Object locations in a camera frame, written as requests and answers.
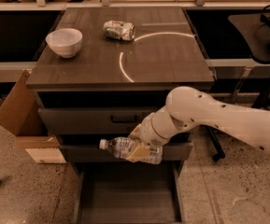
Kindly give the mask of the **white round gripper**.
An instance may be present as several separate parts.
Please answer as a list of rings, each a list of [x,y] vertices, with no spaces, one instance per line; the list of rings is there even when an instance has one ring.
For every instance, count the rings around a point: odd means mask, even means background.
[[[125,159],[130,162],[142,161],[150,154],[147,147],[162,147],[168,139],[159,135],[155,122],[161,117],[159,112],[150,113],[141,124],[138,124],[128,135],[131,139],[140,139],[142,142],[132,142],[127,147]]]

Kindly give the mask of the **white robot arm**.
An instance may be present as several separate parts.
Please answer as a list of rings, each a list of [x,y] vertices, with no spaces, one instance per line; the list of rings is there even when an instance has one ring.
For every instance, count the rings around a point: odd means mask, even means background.
[[[270,155],[270,111],[229,105],[191,87],[171,90],[165,105],[148,115],[130,133],[138,143],[128,161],[143,161],[178,133],[199,125],[216,128]]]

